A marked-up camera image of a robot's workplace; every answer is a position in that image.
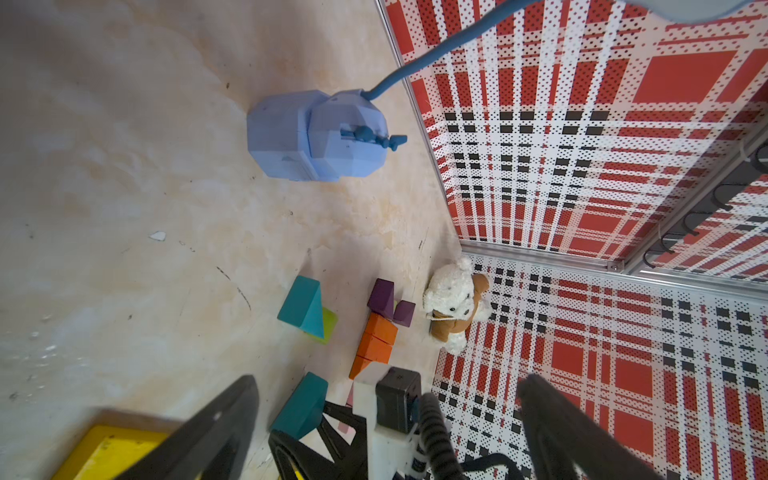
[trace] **toy block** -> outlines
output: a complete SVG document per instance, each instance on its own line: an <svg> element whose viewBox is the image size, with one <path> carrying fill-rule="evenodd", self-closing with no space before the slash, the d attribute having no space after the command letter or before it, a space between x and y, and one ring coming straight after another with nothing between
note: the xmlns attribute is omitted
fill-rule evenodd
<svg viewBox="0 0 768 480"><path fill-rule="evenodd" d="M351 407L352 406L352 397L353 392L355 391L355 384L353 383L352 386L349 388L349 396L346 397L346 406ZM347 433L349 431L349 425L347 425L344 422L339 422L339 433Z"/></svg>
<svg viewBox="0 0 768 480"><path fill-rule="evenodd" d="M415 303L400 300L395 307L395 316L392 318L392 321L402 326L411 326L414 310L416 310Z"/></svg>
<svg viewBox="0 0 768 480"><path fill-rule="evenodd" d="M368 298L368 308L384 318L391 319L395 314L395 284L377 278L371 290L371 297Z"/></svg>
<svg viewBox="0 0 768 480"><path fill-rule="evenodd" d="M389 363L390 355L392 355L391 345L384 340L377 339L370 333L363 333L360 347L357 349L357 356L372 362Z"/></svg>
<svg viewBox="0 0 768 480"><path fill-rule="evenodd" d="M277 314L277 319L297 326L310 335L324 338L320 282L297 276Z"/></svg>
<svg viewBox="0 0 768 480"><path fill-rule="evenodd" d="M354 380L357 374L362 372L369 363L371 363L370 360L364 359L361 356L356 356L355 361L352 364L352 369L349 371L349 379Z"/></svg>
<svg viewBox="0 0 768 480"><path fill-rule="evenodd" d="M366 333L370 333L379 340L383 340L389 345L395 345L397 338L397 327L378 313L371 312L368 317Z"/></svg>
<svg viewBox="0 0 768 480"><path fill-rule="evenodd" d="M279 430L300 440L320 425L327 393L328 382L308 372L277 414L270 431Z"/></svg>
<svg viewBox="0 0 768 480"><path fill-rule="evenodd" d="M322 343L323 345L328 345L328 340L331 339L333 329L336 328L336 324L338 322L339 317L334 312L328 310L326 307L323 307L323 338L314 336L312 333L307 333L307 335L311 336L313 339Z"/></svg>

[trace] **yellow block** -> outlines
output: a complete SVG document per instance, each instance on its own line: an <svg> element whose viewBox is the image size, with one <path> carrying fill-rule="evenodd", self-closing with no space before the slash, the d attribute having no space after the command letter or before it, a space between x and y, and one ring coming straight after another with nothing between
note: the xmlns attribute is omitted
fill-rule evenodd
<svg viewBox="0 0 768 480"><path fill-rule="evenodd" d="M96 425L51 480L109 480L161 444L167 433Z"/></svg>

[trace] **black hook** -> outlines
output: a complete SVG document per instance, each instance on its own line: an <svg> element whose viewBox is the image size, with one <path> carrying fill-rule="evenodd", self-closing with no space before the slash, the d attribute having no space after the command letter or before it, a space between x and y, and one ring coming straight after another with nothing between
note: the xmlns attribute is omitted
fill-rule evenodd
<svg viewBox="0 0 768 480"><path fill-rule="evenodd" d="M675 252L674 252L674 250L672 250L672 249L669 249L669 248L667 248L667 246L666 246L666 245L664 245L664 241L666 240L666 238L665 238L665 237L666 237L667 235L680 235L681 237L685 237L685 236L686 236L686 234L685 234L685 233L678 233L678 232L666 232L666 233L665 233L664 235L662 235L662 236L661 236L661 238L659 239L659 244L661 245L661 248L663 248L665 252L667 252L667 253L675 253Z"/></svg>
<svg viewBox="0 0 768 480"><path fill-rule="evenodd" d="M650 252L657 252L657 253L664 253L664 252L663 252L663 251L661 251L661 250L654 250L654 249L652 249L652 248L649 248L648 250L645 250L645 253L643 253L643 263L645 263L646 265L648 265L650 268L656 268L656 266L655 266L655 265L653 265L651 262L649 262L649 261L648 261L648 259L645 257L645 256L646 256L646 255L648 255Z"/></svg>
<svg viewBox="0 0 768 480"><path fill-rule="evenodd" d="M725 210L726 212L730 212L731 210L733 210L733 207L731 207L730 205L724 204L717 198L717 189L720 187L748 187L748 186L749 184L720 184L716 186L714 189L712 189L712 197L710 198L710 201L715 205L715 207Z"/></svg>
<svg viewBox="0 0 768 480"><path fill-rule="evenodd" d="M683 222L682 222L683 230L685 230L689 235L693 235L694 237L698 237L699 236L699 232L697 232L696 230L693 230L692 228L690 228L688 226L688 222L687 222L688 216L689 215L707 215L707 216L710 216L713 213L714 212L688 212L687 214L683 215Z"/></svg>
<svg viewBox="0 0 768 480"><path fill-rule="evenodd" d="M757 154L766 147L768 147L768 144L760 145L757 150L752 152L752 159L750 160L750 165L752 165L752 168L759 171L761 174L768 174L768 167L760 161Z"/></svg>

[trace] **perforated metal panel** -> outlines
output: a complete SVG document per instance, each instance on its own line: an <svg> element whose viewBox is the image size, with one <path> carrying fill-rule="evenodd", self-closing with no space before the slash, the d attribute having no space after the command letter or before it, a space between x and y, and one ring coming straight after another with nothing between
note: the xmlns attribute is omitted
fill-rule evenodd
<svg viewBox="0 0 768 480"><path fill-rule="evenodd" d="M404 61L501 0L385 0ZM463 239L624 258L766 107L768 6L547 0L411 77Z"/></svg>
<svg viewBox="0 0 768 480"><path fill-rule="evenodd" d="M654 264L711 276L768 281L768 175L753 182Z"/></svg>
<svg viewBox="0 0 768 480"><path fill-rule="evenodd" d="M536 372L665 478L768 478L765 306L470 258L494 313L432 388L460 461L503 452L532 477L515 396Z"/></svg>

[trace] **white teddy bear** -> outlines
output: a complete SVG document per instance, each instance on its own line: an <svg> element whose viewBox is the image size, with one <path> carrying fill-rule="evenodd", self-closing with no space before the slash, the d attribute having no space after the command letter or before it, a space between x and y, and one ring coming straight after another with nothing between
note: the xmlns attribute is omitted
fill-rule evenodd
<svg viewBox="0 0 768 480"><path fill-rule="evenodd" d="M489 285L482 273L472 275L472 263L465 257L432 275L424 291L424 310L432 320L430 333L445 343L448 353L458 355L467 346L465 330L472 320L491 315L491 306L482 298Z"/></svg>

